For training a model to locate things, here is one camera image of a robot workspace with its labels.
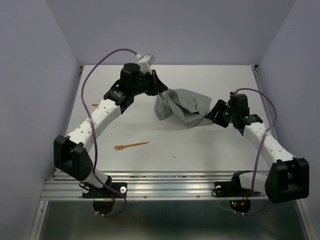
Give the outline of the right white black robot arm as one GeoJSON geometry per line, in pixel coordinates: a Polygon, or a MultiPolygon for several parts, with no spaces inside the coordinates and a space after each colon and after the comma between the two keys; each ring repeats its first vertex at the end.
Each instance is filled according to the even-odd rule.
{"type": "Polygon", "coordinates": [[[218,100],[206,118],[223,128],[232,125],[257,150],[253,170],[237,171],[231,181],[215,182],[219,198],[264,195],[273,203],[305,199],[310,194],[310,165],[297,158],[269,133],[263,120],[251,114],[245,94],[232,92],[218,100]]]}

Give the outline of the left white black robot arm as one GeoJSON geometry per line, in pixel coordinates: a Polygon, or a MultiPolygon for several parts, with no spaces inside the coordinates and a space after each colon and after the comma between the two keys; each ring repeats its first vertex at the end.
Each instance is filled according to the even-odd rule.
{"type": "Polygon", "coordinates": [[[100,197],[111,193],[110,177],[97,170],[97,159],[89,156],[91,148],[97,148],[97,138],[107,126],[122,115],[134,102],[135,96],[146,94],[156,96],[168,90],[160,81],[155,70],[143,72],[136,63],[126,63],[119,79],[103,96],[87,119],[66,136],[58,135],[53,142],[55,168],[79,182],[94,186],[100,197]]]}

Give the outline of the grey cloth napkin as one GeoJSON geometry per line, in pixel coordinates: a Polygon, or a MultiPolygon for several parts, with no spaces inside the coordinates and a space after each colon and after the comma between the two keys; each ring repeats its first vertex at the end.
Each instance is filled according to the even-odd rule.
{"type": "Polygon", "coordinates": [[[212,98],[187,89],[168,89],[160,93],[154,104],[154,113],[163,121],[175,116],[187,127],[211,125],[205,116],[210,112],[212,98]]]}

